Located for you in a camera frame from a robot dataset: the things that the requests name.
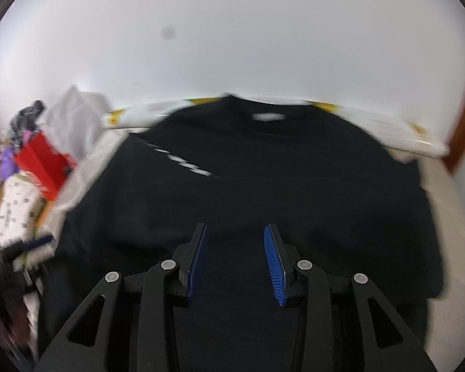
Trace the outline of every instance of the dark spot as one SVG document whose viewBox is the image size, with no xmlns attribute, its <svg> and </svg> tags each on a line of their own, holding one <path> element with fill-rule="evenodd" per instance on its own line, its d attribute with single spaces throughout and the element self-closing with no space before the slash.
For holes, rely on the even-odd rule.
<svg viewBox="0 0 465 372">
<path fill-rule="evenodd" d="M 161 35 L 164 39 L 170 40 L 175 38 L 175 28 L 172 25 L 168 25 L 162 28 Z"/>
</svg>

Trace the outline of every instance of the purple object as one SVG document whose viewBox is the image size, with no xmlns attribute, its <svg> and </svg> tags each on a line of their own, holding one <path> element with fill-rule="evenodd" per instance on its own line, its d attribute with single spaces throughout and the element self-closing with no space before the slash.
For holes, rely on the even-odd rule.
<svg viewBox="0 0 465 372">
<path fill-rule="evenodd" d="M 2 150 L 2 162 L 0 163 L 0 179 L 5 181 L 9 176 L 19 172 L 19 167 L 14 160 L 14 151 L 11 146 Z"/>
<path fill-rule="evenodd" d="M 23 141 L 22 141 L 23 146 L 28 145 L 29 140 L 31 140 L 31 137 L 33 137 L 33 135 L 35 135 L 35 133 L 31 130 L 26 130 L 24 132 Z"/>
</svg>

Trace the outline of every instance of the red bag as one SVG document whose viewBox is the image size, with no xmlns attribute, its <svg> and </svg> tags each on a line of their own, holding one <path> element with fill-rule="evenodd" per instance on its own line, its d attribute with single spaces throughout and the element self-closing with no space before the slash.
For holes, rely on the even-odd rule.
<svg viewBox="0 0 465 372">
<path fill-rule="evenodd" d="M 38 133 L 15 157 L 15 162 L 29 173 L 48 200 L 55 200 L 67 176 L 67 159 L 50 145 L 43 132 Z"/>
</svg>

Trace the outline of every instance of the black t-shirt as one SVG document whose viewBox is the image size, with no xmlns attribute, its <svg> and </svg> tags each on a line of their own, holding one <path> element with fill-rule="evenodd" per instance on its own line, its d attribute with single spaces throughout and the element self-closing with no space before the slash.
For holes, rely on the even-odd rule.
<svg viewBox="0 0 465 372">
<path fill-rule="evenodd" d="M 175 311 L 183 371 L 289 370 L 298 312 L 274 299 L 268 223 L 327 273 L 365 273 L 395 306 L 442 289 L 416 161 L 393 160 L 364 131 L 313 106 L 227 96 L 130 134 L 68 214 L 42 300 L 41 343 L 105 273 L 144 272 L 170 258 L 198 222 L 210 245 L 195 301 Z"/>
</svg>

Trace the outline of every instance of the white bed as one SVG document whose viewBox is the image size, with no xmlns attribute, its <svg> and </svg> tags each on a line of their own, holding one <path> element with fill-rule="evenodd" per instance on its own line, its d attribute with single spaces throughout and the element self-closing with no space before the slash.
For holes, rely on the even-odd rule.
<svg viewBox="0 0 465 372">
<path fill-rule="evenodd" d="M 418 158 L 422 187 L 429 196 L 444 264 L 445 286 L 429 302 L 425 348 L 439 372 L 453 371 L 465 357 L 465 215 L 453 179 L 442 160 L 389 150 L 403 162 Z"/>
<path fill-rule="evenodd" d="M 107 130 L 93 152 L 72 172 L 43 224 L 60 235 L 65 212 L 84 196 L 128 134 L 127 129 Z M 430 300 L 427 352 L 439 372 L 453 371 L 465 357 L 465 217 L 453 180 L 443 162 L 400 150 L 389 150 L 403 162 L 416 157 L 422 186 L 427 191 L 445 270 L 442 296 Z"/>
</svg>

